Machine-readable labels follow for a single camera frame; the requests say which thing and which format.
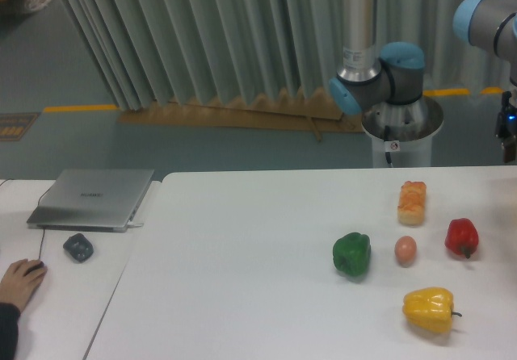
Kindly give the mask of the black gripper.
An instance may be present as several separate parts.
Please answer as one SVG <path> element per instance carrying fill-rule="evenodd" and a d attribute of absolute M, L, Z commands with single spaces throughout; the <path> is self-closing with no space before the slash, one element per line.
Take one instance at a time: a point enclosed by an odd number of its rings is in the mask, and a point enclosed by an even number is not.
<path fill-rule="evenodd" d="M 502 160 L 504 163 L 516 161 L 516 96 L 515 92 L 507 90 L 502 93 L 500 133 L 505 137 L 501 141 Z"/>

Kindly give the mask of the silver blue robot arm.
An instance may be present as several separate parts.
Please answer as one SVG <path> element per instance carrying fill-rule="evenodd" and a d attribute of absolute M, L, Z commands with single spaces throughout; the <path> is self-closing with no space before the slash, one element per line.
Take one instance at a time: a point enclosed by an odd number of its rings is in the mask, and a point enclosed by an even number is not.
<path fill-rule="evenodd" d="M 428 167 L 443 110 L 423 94 L 425 56 L 414 44 L 376 47 L 377 0 L 343 0 L 343 65 L 329 80 L 346 115 L 360 115 L 372 141 L 372 164 Z M 495 136 L 503 160 L 516 158 L 516 0 L 464 0 L 452 20 L 455 35 L 510 65 L 511 88 L 502 92 Z"/>

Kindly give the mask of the dark sleeved forearm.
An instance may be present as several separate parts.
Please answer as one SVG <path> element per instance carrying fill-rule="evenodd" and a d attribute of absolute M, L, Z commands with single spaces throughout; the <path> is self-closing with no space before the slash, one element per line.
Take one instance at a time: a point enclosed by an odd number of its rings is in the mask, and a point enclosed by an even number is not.
<path fill-rule="evenodd" d="M 1 360 L 13 360 L 19 339 L 20 311 L 12 303 L 1 303 Z"/>

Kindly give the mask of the person's bare hand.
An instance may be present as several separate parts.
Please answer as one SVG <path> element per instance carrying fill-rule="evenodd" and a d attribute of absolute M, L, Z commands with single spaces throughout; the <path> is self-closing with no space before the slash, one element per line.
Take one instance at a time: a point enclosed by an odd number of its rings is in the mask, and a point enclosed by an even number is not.
<path fill-rule="evenodd" d="M 47 267 L 23 276 L 29 267 L 37 265 L 41 260 L 22 259 L 13 262 L 1 279 L 1 303 L 12 303 L 20 313 L 28 305 L 33 293 L 43 282 Z"/>

